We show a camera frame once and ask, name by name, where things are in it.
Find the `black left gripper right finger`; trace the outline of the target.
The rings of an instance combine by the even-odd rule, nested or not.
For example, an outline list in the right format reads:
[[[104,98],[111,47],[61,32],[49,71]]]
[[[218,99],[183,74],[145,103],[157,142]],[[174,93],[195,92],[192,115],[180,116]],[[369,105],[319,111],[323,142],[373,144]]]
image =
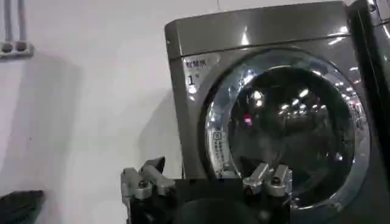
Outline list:
[[[244,195],[259,195],[264,192],[271,197],[290,197],[292,193],[292,170],[286,164],[272,166],[266,161],[239,158],[241,185]]]

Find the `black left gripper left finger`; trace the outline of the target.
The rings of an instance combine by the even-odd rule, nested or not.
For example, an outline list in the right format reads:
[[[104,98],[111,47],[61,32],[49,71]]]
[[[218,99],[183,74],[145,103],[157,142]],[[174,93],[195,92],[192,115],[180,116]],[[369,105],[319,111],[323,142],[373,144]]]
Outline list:
[[[176,182],[163,175],[166,158],[149,159],[136,170],[128,167],[120,174],[121,198],[124,205],[132,199],[147,200],[154,194],[168,196],[176,188]]]

